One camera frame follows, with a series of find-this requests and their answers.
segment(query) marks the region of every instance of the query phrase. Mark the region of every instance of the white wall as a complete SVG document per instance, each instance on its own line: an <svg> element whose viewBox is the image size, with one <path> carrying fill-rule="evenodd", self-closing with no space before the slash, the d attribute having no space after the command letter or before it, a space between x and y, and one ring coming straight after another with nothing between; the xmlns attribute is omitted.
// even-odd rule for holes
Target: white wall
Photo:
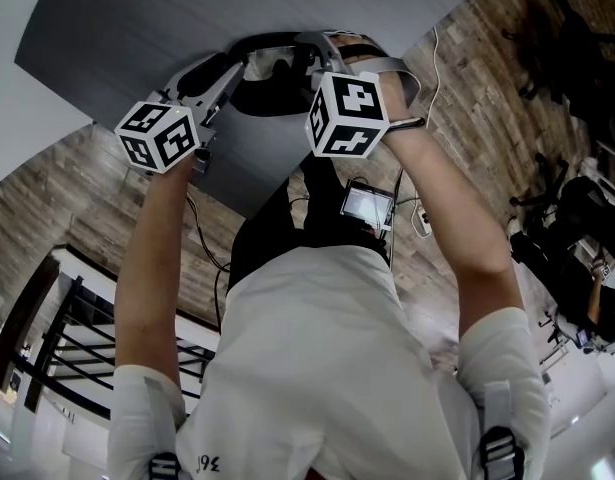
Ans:
<svg viewBox="0 0 615 480"><path fill-rule="evenodd" d="M552 439L543 480L593 479L591 468L615 457L615 386L578 423Z"/></svg>
<svg viewBox="0 0 615 480"><path fill-rule="evenodd" d="M0 0L0 180L91 121L14 64L38 0Z"/></svg>

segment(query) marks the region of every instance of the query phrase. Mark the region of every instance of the white cube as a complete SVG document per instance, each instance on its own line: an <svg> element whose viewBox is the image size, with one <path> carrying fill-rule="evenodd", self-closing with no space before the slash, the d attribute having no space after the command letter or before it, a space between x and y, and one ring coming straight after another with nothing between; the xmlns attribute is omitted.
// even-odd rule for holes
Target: white cube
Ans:
<svg viewBox="0 0 615 480"><path fill-rule="evenodd" d="M323 74L305 124L315 156L367 158L388 129L378 75Z"/></svg>
<svg viewBox="0 0 615 480"><path fill-rule="evenodd" d="M114 129L129 162L164 173L200 147L191 109L140 101Z"/></svg>

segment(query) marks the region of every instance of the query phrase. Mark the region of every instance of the small screen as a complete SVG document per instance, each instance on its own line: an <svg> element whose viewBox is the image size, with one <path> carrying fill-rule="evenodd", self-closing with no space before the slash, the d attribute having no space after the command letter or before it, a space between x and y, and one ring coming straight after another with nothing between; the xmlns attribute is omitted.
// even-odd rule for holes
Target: small screen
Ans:
<svg viewBox="0 0 615 480"><path fill-rule="evenodd" d="M387 215L391 210L391 198L351 188L343 211L364 220L376 229L385 224Z"/></svg>

